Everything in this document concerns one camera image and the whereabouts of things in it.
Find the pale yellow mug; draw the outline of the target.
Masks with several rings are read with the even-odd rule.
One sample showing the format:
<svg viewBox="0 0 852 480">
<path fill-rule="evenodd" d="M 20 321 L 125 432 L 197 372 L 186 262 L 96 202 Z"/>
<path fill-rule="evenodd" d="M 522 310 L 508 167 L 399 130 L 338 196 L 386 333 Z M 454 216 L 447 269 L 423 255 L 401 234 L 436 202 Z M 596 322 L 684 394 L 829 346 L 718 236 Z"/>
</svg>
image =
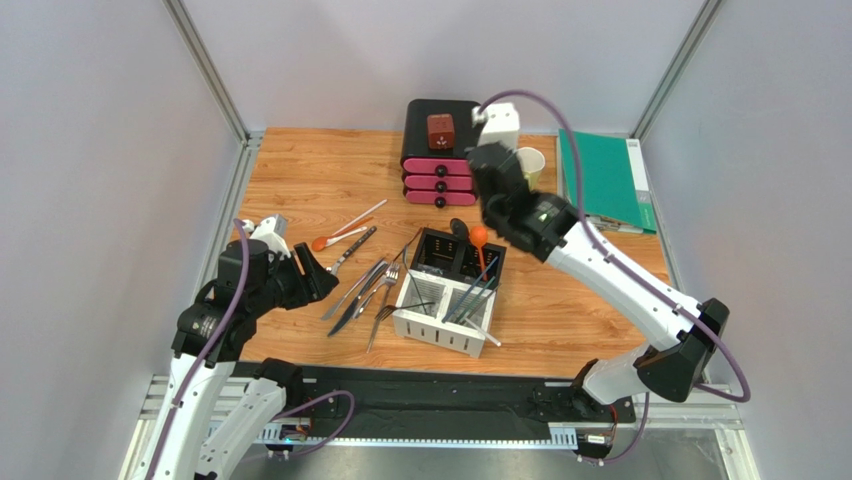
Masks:
<svg viewBox="0 0 852 480">
<path fill-rule="evenodd" d="M 546 166 L 544 154 L 533 147 L 522 147 L 516 150 L 516 157 L 528 187 L 534 190 Z"/>
</svg>

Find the dark blue chopstick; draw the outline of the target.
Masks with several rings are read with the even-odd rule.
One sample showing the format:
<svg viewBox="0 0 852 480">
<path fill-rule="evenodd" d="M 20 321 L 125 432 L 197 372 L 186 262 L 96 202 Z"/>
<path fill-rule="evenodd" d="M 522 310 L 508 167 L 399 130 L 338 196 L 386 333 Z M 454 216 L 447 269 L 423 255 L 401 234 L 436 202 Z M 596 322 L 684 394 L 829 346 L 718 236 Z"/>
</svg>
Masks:
<svg viewBox="0 0 852 480">
<path fill-rule="evenodd" d="M 486 267 L 484 267 L 480 273 L 480 275 L 472 282 L 472 284 L 467 288 L 464 294 L 451 305 L 445 316 L 442 318 L 441 322 L 446 323 L 450 320 L 451 316 L 458 310 L 458 308 L 463 304 L 466 298 L 471 294 L 475 287 L 477 287 L 478 283 L 482 281 L 486 276 L 488 271 L 496 265 L 500 260 L 500 257 L 495 257 Z"/>
</svg>

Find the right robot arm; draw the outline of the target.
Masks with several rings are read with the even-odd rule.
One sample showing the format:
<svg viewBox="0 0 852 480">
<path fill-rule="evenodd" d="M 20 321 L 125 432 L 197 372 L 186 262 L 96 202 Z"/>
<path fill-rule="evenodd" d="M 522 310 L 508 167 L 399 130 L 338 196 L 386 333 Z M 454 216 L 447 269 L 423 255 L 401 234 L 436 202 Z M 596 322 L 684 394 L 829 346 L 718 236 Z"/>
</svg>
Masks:
<svg viewBox="0 0 852 480">
<path fill-rule="evenodd" d="M 645 338 L 619 357 L 588 362 L 573 388 L 602 405 L 640 393 L 684 402 L 715 350 L 696 323 L 719 334 L 728 308 L 671 288 L 623 256 L 564 198 L 531 189 L 517 156 L 520 121 L 513 104 L 476 105 L 471 118 L 478 140 L 467 159 L 484 224 L 512 247 L 582 282 Z"/>
</svg>

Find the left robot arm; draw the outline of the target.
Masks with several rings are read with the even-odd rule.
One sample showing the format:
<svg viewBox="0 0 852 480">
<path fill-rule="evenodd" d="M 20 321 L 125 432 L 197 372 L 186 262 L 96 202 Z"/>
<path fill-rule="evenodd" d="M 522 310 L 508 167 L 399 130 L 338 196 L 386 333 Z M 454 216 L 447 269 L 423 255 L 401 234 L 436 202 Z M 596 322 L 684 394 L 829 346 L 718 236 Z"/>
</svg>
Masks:
<svg viewBox="0 0 852 480">
<path fill-rule="evenodd" d="M 287 246 L 281 215 L 235 224 L 239 237 L 220 254 L 216 277 L 179 316 L 163 404 L 134 479 L 228 479 L 269 422 L 314 405 L 302 368 L 268 358 L 237 406 L 215 431 L 209 429 L 258 320 L 275 309 L 318 302 L 339 283 L 306 244 Z"/>
</svg>

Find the orange plastic spoon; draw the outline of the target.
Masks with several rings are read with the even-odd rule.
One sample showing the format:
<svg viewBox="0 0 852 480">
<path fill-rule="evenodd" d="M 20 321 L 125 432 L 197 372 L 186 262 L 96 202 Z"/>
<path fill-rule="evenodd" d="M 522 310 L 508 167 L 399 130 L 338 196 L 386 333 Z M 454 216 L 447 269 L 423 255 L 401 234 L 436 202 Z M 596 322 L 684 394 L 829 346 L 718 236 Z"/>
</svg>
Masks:
<svg viewBox="0 0 852 480">
<path fill-rule="evenodd" d="M 488 232 L 481 226 L 474 226 L 469 233 L 469 242 L 477 251 L 477 257 L 480 265 L 480 273 L 484 279 L 488 279 L 487 267 L 485 263 L 484 247 L 488 242 Z"/>
</svg>

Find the teal chopstick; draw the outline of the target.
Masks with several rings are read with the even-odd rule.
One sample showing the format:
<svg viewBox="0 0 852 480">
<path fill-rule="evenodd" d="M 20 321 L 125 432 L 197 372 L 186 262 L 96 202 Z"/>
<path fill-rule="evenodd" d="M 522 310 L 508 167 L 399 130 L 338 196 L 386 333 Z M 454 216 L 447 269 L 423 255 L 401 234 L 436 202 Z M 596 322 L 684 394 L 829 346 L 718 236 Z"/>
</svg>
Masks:
<svg viewBox="0 0 852 480">
<path fill-rule="evenodd" d="M 483 295 L 490 289 L 491 285 L 496 281 L 495 277 L 491 277 L 482 289 L 473 297 L 473 299 L 469 302 L 469 304 L 462 310 L 462 312 L 453 320 L 454 324 L 461 324 L 463 318 L 470 314 L 475 308 Z"/>
</svg>

